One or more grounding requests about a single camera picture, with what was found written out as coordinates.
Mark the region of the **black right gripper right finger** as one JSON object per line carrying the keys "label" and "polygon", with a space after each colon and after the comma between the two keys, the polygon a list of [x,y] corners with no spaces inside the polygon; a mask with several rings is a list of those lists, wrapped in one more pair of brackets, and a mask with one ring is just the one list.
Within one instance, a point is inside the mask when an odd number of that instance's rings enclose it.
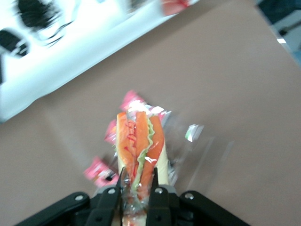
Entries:
{"label": "black right gripper right finger", "polygon": [[172,214],[169,207],[169,193],[158,183],[158,170],[154,169],[150,189],[146,226],[172,226]]}

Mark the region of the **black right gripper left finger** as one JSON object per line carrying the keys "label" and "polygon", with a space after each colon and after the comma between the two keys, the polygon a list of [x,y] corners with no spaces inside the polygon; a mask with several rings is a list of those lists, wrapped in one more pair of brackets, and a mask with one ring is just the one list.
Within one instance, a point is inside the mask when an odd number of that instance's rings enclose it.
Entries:
{"label": "black right gripper left finger", "polygon": [[96,207],[88,216],[87,226],[122,225],[121,179],[123,173],[124,169],[122,169],[114,187],[108,187],[100,194]]}

